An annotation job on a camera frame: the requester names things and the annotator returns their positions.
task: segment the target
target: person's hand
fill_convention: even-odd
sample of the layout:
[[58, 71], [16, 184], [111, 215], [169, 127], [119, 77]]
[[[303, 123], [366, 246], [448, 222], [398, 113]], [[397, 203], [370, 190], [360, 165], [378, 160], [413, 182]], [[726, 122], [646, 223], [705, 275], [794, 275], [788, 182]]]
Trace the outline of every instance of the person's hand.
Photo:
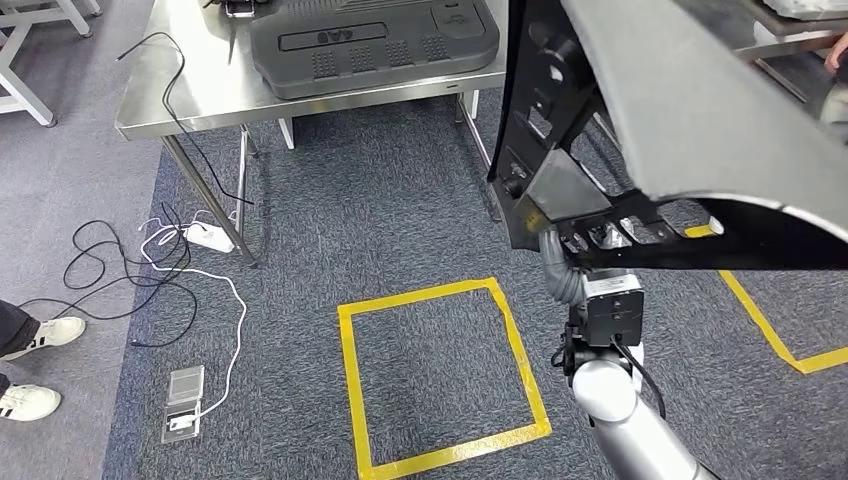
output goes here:
[[845, 53], [845, 50], [848, 50], [848, 33], [842, 36], [836, 45], [833, 46], [833, 49], [830, 51], [830, 54], [824, 61], [824, 67], [830, 73], [836, 73], [839, 69], [839, 57]]

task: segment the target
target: white sneaker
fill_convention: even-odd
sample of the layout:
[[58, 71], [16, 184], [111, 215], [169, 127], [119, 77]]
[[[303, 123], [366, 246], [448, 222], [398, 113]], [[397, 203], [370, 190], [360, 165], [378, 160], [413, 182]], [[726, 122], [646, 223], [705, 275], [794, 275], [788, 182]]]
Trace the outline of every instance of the white sneaker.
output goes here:
[[0, 397], [0, 418], [18, 422], [40, 420], [56, 411], [62, 396], [36, 385], [13, 385]]
[[0, 360], [14, 360], [21, 355], [43, 347], [55, 347], [76, 340], [85, 331], [85, 321], [77, 317], [57, 318], [41, 322], [35, 338], [23, 350], [0, 357]]

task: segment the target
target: yellow tape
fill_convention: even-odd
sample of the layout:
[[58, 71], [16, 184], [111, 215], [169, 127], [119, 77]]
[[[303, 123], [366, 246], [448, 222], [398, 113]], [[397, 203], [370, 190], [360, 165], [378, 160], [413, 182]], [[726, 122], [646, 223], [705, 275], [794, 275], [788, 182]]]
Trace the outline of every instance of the yellow tape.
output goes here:
[[[521, 375], [521, 383], [527, 401], [530, 403], [530, 411], [533, 414], [534, 423], [524, 427], [498, 433], [478, 440], [472, 440], [453, 447], [442, 448], [422, 455], [387, 463], [385, 465], [373, 466], [371, 464], [371, 444], [368, 438], [368, 426], [365, 422], [365, 403], [362, 397], [362, 386], [359, 377], [359, 366], [356, 359], [356, 345], [353, 338], [353, 315], [357, 313], [373, 312], [387, 308], [407, 305], [414, 302], [430, 300], [434, 298], [464, 293], [471, 290], [485, 288], [492, 294], [498, 308], [504, 317], [507, 340], [515, 356], [518, 372]], [[551, 433], [551, 423], [548, 420], [545, 406], [542, 402], [536, 379], [527, 359], [524, 344], [518, 328], [509, 310], [506, 296], [498, 286], [494, 278], [483, 280], [465, 280], [462, 282], [437, 287], [425, 288], [414, 292], [402, 293], [390, 297], [365, 300], [357, 303], [339, 305], [339, 325], [342, 341], [342, 356], [344, 357], [345, 376], [347, 378], [347, 390], [350, 400], [351, 424], [353, 426], [353, 442], [356, 450], [356, 465], [359, 478], [362, 480], [383, 480], [398, 478], [413, 473], [423, 472], [433, 468], [441, 467], [451, 463], [478, 457], [487, 453], [496, 452], [505, 448], [527, 443]]]
[[[709, 225], [687, 228], [685, 233], [687, 237], [692, 238], [713, 235], [713, 231], [710, 229]], [[753, 320], [757, 327], [760, 328], [760, 331], [763, 332], [763, 336], [769, 345], [771, 345], [772, 350], [774, 350], [777, 356], [783, 359], [783, 361], [791, 365], [792, 368], [801, 373], [808, 374], [818, 372], [819, 370], [824, 370], [826, 368], [835, 367], [836, 365], [841, 365], [843, 363], [848, 363], [848, 347], [840, 348], [832, 352], [821, 353], [801, 360], [796, 359], [789, 349], [786, 348], [786, 344], [783, 343], [783, 340], [781, 340], [777, 335], [774, 327], [771, 326], [765, 315], [763, 315], [760, 307], [754, 303], [754, 300], [750, 295], [748, 295], [748, 292], [742, 287], [742, 284], [739, 283], [739, 280], [736, 279], [733, 273], [727, 270], [719, 270], [718, 273], [721, 275], [721, 278], [733, 294], [736, 295], [736, 298], [739, 300], [739, 303], [742, 304], [742, 307], [744, 307], [748, 312], [751, 320]]]

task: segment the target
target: gray flexible hose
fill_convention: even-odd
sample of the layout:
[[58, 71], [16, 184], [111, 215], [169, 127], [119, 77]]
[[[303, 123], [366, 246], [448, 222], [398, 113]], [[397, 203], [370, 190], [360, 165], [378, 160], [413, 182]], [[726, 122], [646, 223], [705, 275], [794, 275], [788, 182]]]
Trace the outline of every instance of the gray flexible hose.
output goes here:
[[570, 305], [583, 302], [580, 271], [566, 264], [556, 227], [550, 226], [539, 233], [539, 251], [542, 253], [545, 284], [554, 300]]

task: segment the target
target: black pants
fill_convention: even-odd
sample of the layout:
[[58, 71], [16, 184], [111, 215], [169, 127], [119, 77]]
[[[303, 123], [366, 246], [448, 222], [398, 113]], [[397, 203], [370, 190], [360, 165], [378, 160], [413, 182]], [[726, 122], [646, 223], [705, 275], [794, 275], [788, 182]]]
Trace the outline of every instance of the black pants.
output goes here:
[[[0, 300], [0, 357], [23, 350], [35, 338], [40, 323], [20, 308]], [[0, 373], [0, 396], [9, 388], [9, 379]]]

